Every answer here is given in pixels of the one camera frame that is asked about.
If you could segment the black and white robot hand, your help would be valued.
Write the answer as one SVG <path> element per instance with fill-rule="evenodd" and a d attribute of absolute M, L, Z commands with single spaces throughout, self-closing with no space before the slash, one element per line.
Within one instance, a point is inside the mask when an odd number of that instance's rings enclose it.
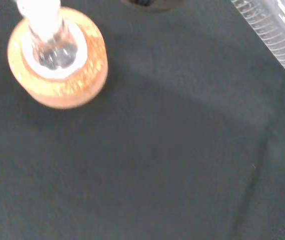
<path fill-rule="evenodd" d="M 186 1 L 185 0 L 121 0 L 121 2 L 139 11 L 167 12 L 181 6 Z"/>

